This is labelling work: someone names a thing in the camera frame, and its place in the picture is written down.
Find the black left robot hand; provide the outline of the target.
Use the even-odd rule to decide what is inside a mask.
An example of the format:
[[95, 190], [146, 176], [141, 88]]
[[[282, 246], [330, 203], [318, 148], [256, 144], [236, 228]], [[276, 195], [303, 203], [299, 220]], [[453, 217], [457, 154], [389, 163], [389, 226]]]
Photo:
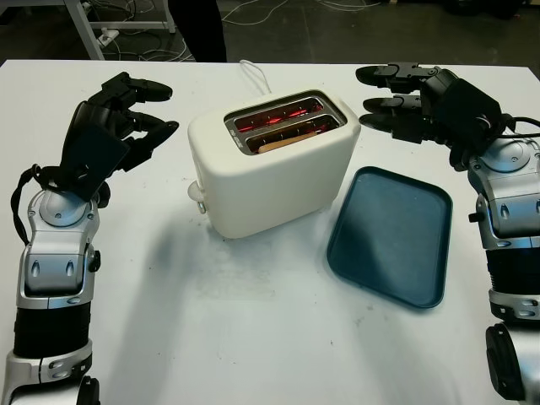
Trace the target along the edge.
[[101, 90], [81, 102], [73, 113], [61, 166], [128, 172], [149, 160], [179, 123], [132, 111], [131, 107], [167, 101], [172, 94], [172, 88], [165, 84], [132, 78], [126, 72], [104, 82]]

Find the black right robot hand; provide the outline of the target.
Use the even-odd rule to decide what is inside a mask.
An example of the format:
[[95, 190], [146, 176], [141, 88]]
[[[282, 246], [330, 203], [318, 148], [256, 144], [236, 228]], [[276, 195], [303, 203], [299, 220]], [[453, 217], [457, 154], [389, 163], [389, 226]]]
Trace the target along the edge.
[[391, 134], [409, 143], [432, 141], [450, 147], [451, 135], [435, 119], [434, 108], [457, 81], [457, 76], [441, 67], [421, 67], [415, 62], [360, 67], [355, 72], [362, 83], [392, 92], [391, 97], [363, 102], [366, 113], [359, 123]]

